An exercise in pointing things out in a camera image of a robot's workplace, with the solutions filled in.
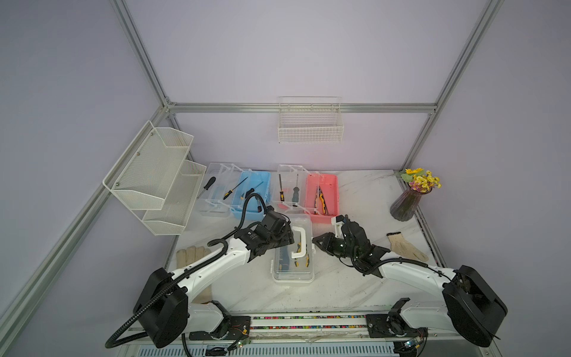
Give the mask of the pink clear toolbox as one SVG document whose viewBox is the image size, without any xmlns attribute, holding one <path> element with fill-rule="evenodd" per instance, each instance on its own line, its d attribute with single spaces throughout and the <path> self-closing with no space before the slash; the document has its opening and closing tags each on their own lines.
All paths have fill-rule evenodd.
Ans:
<svg viewBox="0 0 571 357">
<path fill-rule="evenodd" d="M 285 202 L 280 201 L 279 173 L 282 176 Z M 300 202 L 294 207 L 291 199 L 296 175 L 299 175 Z M 317 201 L 318 185 L 324 192 L 328 215 L 322 214 L 321 204 Z M 330 224 L 339 215 L 339 197 L 338 177 L 335 174 L 310 171 L 301 165 L 277 167 L 272 182 L 272 203 L 275 208 L 287 214 L 307 214 L 313 223 Z"/>
</svg>

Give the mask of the white clear toolbox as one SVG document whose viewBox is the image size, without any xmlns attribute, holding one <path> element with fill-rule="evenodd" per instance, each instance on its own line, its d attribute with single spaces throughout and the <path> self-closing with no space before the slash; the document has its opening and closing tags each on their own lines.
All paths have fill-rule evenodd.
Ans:
<svg viewBox="0 0 571 357">
<path fill-rule="evenodd" d="M 291 215 L 291 229 L 293 230 L 294 243 L 275 251 L 272 261 L 272 278 L 276 284 L 281 285 L 306 285 L 315 279 L 313 254 L 315 248 L 312 244 L 313 232 L 312 221 L 307 214 Z M 297 253 L 297 244 L 303 246 L 301 253 Z M 294 265 L 295 258 L 303 258 L 309 254 L 309 267 L 297 268 Z"/>
</svg>

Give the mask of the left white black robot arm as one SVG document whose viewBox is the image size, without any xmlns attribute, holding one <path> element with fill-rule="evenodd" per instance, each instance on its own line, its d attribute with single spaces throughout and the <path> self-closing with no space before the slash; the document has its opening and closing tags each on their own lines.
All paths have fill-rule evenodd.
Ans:
<svg viewBox="0 0 571 357">
<path fill-rule="evenodd" d="M 143 336 L 157 348 L 170 345 L 184 334 L 227 338 L 234 331 L 230 313 L 217 301 L 194 300 L 221 276 L 268 250 L 293 243 L 289 218 L 269 210 L 261 222 L 238 229 L 229 238 L 209 242 L 209 246 L 222 247 L 197 262 L 173 272 L 157 269 L 133 309 L 135 320 L 144 329 Z"/>
</svg>

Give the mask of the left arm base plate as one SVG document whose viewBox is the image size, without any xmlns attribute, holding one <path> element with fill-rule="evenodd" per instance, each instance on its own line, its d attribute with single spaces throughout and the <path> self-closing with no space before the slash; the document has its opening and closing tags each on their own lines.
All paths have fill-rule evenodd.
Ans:
<svg viewBox="0 0 571 357">
<path fill-rule="evenodd" d="M 191 341 L 235 341 L 248 335 L 251 329 L 251 316 L 231 316 L 224 318 L 220 325 L 212 332 L 205 331 L 186 333 L 185 337 Z"/>
</svg>

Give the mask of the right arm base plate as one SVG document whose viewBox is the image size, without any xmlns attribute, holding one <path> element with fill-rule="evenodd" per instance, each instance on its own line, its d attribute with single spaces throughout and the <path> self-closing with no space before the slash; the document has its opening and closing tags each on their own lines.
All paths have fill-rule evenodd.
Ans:
<svg viewBox="0 0 571 357">
<path fill-rule="evenodd" d="M 426 337 L 426 328 L 413 328 L 407 325 L 403 318 L 389 314 L 365 315 L 367 331 L 370 338 L 416 338 Z"/>
</svg>

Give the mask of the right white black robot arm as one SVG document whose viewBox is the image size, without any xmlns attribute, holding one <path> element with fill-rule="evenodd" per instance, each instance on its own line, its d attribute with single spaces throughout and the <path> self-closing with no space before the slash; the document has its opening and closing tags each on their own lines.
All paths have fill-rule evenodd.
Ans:
<svg viewBox="0 0 571 357">
<path fill-rule="evenodd" d="M 313 238 L 313 244 L 364 277 L 375 276 L 398 281 L 432 295 L 435 299 L 414 302 L 400 298 L 386 314 L 367 315 L 370 336 L 424 339 L 428 330 L 458 333 L 479 347 L 489 347 L 507 316 L 504 302 L 470 266 L 449 269 L 431 266 L 420 260 L 398 255 L 388 248 L 374 245 L 365 230 L 348 217 L 332 219 L 335 227 Z"/>
</svg>

